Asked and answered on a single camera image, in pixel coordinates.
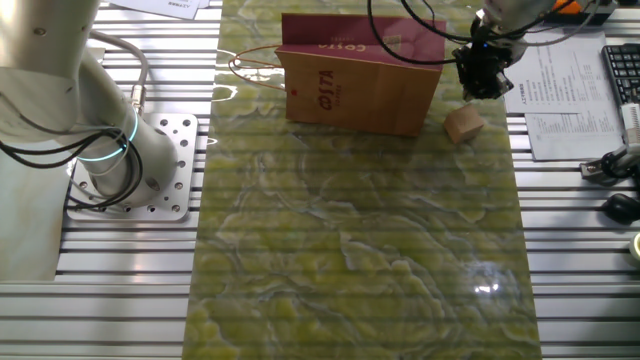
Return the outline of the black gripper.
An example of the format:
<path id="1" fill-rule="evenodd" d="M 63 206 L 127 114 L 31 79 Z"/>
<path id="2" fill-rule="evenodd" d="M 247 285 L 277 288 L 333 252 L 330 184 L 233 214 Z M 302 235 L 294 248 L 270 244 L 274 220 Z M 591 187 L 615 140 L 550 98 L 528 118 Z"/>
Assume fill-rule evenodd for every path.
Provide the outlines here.
<path id="1" fill-rule="evenodd" d="M 465 101 L 498 99 L 514 88 L 503 72 L 512 61 L 510 49 L 475 42 L 455 49 L 452 55 Z"/>

